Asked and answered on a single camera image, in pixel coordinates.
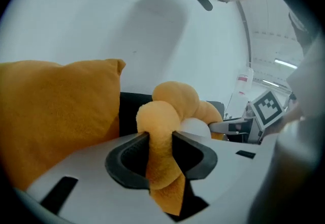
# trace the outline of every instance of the ceiling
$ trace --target ceiling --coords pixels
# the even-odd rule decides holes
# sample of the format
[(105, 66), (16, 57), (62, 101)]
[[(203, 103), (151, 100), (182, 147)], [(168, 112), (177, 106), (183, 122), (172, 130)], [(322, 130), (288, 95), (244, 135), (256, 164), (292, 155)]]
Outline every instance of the ceiling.
[(273, 82), (279, 85), (273, 88), (289, 93), (286, 78), (294, 69), (274, 62), (279, 59), (298, 65), (303, 59), (288, 16), (289, 7), (283, 0), (244, 0), (241, 4), (249, 30), (254, 81), (268, 86), (263, 80)]

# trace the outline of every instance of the white wall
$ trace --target white wall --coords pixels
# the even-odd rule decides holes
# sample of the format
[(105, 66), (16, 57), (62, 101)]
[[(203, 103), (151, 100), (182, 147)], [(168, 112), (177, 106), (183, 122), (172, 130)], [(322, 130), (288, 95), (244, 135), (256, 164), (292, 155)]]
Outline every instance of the white wall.
[(0, 61), (122, 58), (121, 90), (152, 93), (167, 80), (229, 102), (247, 42), (235, 3), (196, 0), (12, 0), (0, 24)]
[[(270, 88), (267, 88), (266, 86), (263, 86), (259, 83), (253, 82), (252, 89), (246, 94), (246, 96), (248, 97), (248, 99), (250, 101), (253, 101), (254, 99), (256, 99), (259, 95), (263, 94), (268, 89), (270, 89)], [(272, 88), (272, 90), (274, 91), (274, 93), (275, 93), (276, 97), (278, 98), (278, 100), (280, 101), (280, 103), (282, 105), (284, 105), (285, 100), (289, 95), (275, 91), (273, 88)]]

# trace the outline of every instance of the stuffed animal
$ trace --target stuffed animal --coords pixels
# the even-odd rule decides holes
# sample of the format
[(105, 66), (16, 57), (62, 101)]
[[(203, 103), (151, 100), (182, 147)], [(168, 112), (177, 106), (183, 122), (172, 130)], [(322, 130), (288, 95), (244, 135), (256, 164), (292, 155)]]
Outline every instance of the stuffed animal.
[[(218, 110), (210, 103), (200, 101), (191, 86), (169, 81), (158, 85), (152, 94), (153, 102), (139, 108), (138, 132), (148, 132), (149, 160), (146, 178), (150, 195), (169, 214), (178, 216), (181, 211), (185, 176), (173, 158), (172, 132), (188, 125), (222, 122)], [(222, 140), (223, 134), (211, 133), (213, 139)]]

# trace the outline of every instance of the pillow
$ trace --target pillow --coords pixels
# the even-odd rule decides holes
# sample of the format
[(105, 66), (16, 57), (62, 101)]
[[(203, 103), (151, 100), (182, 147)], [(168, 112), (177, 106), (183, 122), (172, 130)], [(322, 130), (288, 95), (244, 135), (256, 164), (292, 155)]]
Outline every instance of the pillow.
[(119, 136), (123, 60), (0, 65), (0, 158), (25, 190), (75, 150)]

